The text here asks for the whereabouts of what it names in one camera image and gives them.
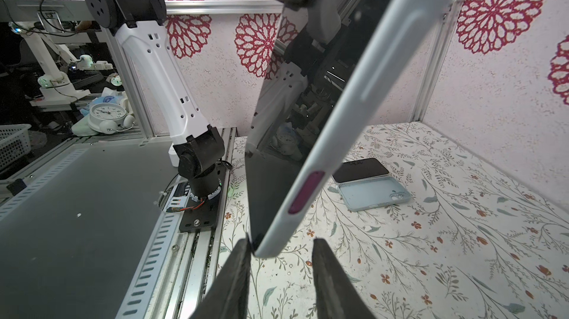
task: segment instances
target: plastic basket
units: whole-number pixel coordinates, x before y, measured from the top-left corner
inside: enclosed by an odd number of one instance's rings
[[[32,150],[29,128],[30,124],[0,125],[0,170]]]

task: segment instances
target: red mandala pattern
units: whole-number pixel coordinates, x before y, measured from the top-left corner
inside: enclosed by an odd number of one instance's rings
[[[172,52],[177,58],[192,57],[207,45],[211,18],[209,15],[176,15],[166,20]]]
[[[553,92],[563,97],[569,106],[569,35],[557,45],[557,53],[551,59],[551,73],[547,76],[553,82]]]
[[[257,77],[273,79],[278,67],[283,62],[281,57],[271,54],[275,39],[284,43],[292,41],[298,31],[285,17],[277,29],[280,14],[247,14],[239,18],[235,28],[235,46],[241,64],[249,73]]]
[[[530,28],[544,0],[465,0],[456,32],[472,53],[498,51]]]

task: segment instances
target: alarm clock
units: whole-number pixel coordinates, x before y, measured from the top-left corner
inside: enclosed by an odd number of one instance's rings
[[[129,128],[134,121],[134,116],[122,106],[114,103],[99,103],[91,106],[88,117],[89,127],[105,134]]]

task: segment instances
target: floral tablecloth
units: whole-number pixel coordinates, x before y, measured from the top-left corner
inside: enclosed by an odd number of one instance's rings
[[[220,266],[245,237],[237,138]],[[316,317],[312,240],[328,241],[378,318],[562,318],[569,215],[421,123],[367,127],[347,160],[375,157],[414,200],[352,213],[329,180],[287,247],[252,258],[248,317]]]

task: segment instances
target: light blue phone case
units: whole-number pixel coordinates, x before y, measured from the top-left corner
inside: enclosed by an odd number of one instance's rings
[[[411,194],[389,176],[338,184],[338,191],[351,211],[399,204],[412,199]]]

